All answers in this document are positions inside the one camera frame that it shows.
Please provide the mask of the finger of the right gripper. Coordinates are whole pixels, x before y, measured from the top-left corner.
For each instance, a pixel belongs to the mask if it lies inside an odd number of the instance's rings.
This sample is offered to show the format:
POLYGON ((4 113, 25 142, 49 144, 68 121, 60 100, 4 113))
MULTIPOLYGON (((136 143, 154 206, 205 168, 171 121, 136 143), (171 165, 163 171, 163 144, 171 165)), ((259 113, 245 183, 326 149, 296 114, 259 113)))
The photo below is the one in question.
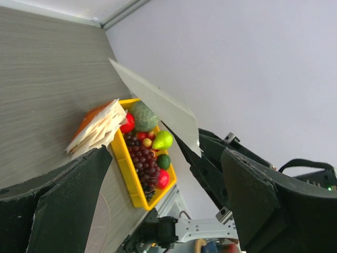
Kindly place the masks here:
POLYGON ((227 144, 213 132, 199 128, 201 155, 197 155, 167 124, 164 126, 176 140, 186 162, 190 165, 192 175, 217 208, 230 208, 221 166, 221 155, 227 144))
POLYGON ((199 128, 199 147, 202 151, 202 154, 210 161, 215 162, 216 165, 220 164, 221 155, 227 148, 236 151, 265 167, 270 169, 274 168, 271 163, 264 160, 246 147, 242 146, 240 144, 240 140, 232 132, 230 132, 225 139, 221 139, 213 132, 199 128))

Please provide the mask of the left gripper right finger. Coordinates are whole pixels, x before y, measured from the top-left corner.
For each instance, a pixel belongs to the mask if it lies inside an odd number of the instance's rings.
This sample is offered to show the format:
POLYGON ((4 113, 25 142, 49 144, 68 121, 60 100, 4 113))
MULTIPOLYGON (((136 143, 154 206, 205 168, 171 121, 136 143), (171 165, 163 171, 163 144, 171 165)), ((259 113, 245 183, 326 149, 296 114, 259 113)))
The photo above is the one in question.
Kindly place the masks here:
POLYGON ((221 156, 246 252, 336 252, 336 191, 289 177, 236 151, 221 156))

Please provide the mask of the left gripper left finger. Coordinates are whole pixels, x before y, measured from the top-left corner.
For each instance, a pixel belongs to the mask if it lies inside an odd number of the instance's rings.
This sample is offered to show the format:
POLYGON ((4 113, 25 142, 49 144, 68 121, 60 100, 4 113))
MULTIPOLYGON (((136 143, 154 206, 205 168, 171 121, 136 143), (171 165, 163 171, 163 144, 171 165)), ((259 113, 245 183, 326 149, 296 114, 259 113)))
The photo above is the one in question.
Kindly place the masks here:
POLYGON ((1 252, 84 252, 112 160, 103 145, 1 189, 1 252))

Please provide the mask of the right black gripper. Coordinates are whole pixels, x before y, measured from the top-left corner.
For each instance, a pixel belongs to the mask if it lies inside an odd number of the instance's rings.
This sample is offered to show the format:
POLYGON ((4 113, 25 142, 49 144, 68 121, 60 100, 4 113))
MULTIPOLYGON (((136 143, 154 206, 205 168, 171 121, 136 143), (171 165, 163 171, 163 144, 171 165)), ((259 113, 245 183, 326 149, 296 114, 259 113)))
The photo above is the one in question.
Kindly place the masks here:
MULTIPOLYGON (((234 146, 238 146, 238 148, 245 149, 244 146, 241 146, 239 144, 240 140, 237 138, 235 134, 230 132, 225 139, 223 140, 226 144, 229 144, 233 149, 234 146)), ((250 153, 250 150, 245 149, 245 152, 250 156, 250 158, 253 158, 253 160, 259 161, 262 164, 265 164, 269 166, 269 168, 276 171, 276 167, 262 158, 256 156, 254 153, 250 153)), ((301 174, 299 176, 295 176, 294 178, 318 186, 322 188, 326 188, 329 191, 336 190, 336 173, 334 171, 334 168, 331 167, 329 164, 319 164, 318 162, 308 161, 304 159, 294 159, 290 164, 284 165, 281 169, 279 169, 280 173, 283 173, 283 170, 286 168, 291 167, 307 167, 312 168, 315 170, 311 170, 305 174, 301 174)), ((332 224, 332 222, 336 223, 336 209, 333 210, 333 214, 321 214, 318 211, 314 214, 319 214, 319 218, 322 218, 320 221, 327 221, 328 224, 332 224)), ((220 209, 220 211, 216 214, 216 218, 220 223, 227 223, 227 221, 231 220, 234 222, 233 215, 231 211, 225 206, 220 209)))

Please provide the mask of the white paper sheet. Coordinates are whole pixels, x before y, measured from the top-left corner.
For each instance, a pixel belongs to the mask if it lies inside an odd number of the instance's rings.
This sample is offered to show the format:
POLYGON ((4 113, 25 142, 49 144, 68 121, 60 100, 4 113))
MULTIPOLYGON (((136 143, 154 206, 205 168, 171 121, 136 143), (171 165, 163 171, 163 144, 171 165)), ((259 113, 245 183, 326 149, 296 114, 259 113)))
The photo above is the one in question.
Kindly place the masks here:
POLYGON ((194 113, 154 84, 130 69, 109 59, 128 89, 141 99, 191 151, 201 156, 199 130, 194 113))

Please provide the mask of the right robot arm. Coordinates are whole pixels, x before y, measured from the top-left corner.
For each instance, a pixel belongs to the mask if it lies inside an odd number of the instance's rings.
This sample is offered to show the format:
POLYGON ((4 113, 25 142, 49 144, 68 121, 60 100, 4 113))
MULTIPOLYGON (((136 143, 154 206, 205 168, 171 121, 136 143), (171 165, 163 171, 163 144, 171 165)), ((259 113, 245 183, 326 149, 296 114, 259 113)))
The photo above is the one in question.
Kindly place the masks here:
POLYGON ((285 168, 309 167, 290 177, 240 144, 199 129, 201 154, 176 141, 199 184, 219 209, 214 219, 158 217, 155 209, 119 252, 143 252, 151 243, 172 249, 202 238, 238 240, 245 252, 336 252, 336 173, 323 162, 293 159, 285 168))

